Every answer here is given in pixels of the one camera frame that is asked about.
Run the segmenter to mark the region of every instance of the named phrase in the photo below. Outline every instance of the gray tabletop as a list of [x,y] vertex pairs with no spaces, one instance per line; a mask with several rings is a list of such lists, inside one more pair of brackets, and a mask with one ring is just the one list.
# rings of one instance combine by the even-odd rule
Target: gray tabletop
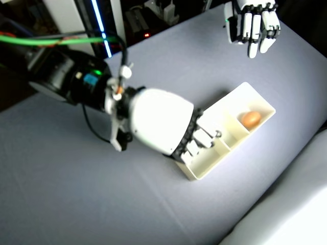
[[[265,55],[227,42],[222,7],[129,49],[131,86],[205,107],[249,82],[277,110],[201,181],[137,140],[98,141],[80,107],[36,95],[0,114],[1,244],[212,244],[327,118],[327,60],[287,26]],[[120,56],[109,63],[113,71]],[[109,116],[90,111],[98,131]]]

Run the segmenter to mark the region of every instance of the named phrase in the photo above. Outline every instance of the green led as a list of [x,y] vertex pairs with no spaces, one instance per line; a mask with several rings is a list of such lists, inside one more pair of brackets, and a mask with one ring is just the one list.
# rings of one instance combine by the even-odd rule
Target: green led
[[102,72],[101,72],[100,70],[93,70],[93,72],[94,72],[95,74],[99,75],[99,76],[102,75]]

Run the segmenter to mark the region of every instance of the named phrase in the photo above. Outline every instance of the robotic arm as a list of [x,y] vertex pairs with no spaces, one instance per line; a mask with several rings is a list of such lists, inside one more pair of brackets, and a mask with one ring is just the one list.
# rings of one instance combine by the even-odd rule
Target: robotic arm
[[258,47],[266,53],[281,32],[275,0],[235,0],[227,2],[224,14],[230,43],[249,43],[248,56],[254,58]]
[[[1,23],[8,22],[0,18],[3,31],[5,25]],[[6,31],[19,35],[12,25]],[[132,71],[127,65],[126,46],[117,39],[123,50],[118,78],[112,76],[106,62],[86,53],[59,47],[17,46],[5,42],[8,37],[1,35],[0,50],[8,54],[0,56],[0,63],[25,74],[36,90],[71,105],[82,104],[92,132],[117,151],[126,150],[134,136],[148,147],[190,164],[201,148],[212,147],[214,140],[221,136],[218,126],[176,94],[126,87],[124,80],[131,78]],[[91,127],[85,106],[110,115],[109,140]]]

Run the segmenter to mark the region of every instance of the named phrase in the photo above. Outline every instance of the blue led strip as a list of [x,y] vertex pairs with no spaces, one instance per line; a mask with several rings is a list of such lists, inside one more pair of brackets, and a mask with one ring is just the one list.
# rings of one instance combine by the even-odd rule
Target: blue led strip
[[[102,37],[106,38],[107,36],[104,33],[104,27],[103,27],[103,23],[102,23],[101,14],[100,14],[100,11],[99,11],[99,8],[98,8],[97,0],[91,0],[91,1],[92,1],[94,12],[96,13],[96,17],[97,17],[97,21],[98,21],[100,31],[102,32]],[[111,51],[110,51],[110,47],[109,47],[109,42],[107,40],[104,41],[104,45],[106,47],[108,57],[111,58],[112,55],[111,55]]]

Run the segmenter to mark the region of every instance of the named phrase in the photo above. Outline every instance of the brown egg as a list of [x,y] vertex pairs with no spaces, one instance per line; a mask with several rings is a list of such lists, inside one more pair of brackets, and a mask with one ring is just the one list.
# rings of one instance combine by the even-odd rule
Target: brown egg
[[250,111],[246,113],[241,120],[244,127],[251,129],[260,123],[261,115],[257,111]]

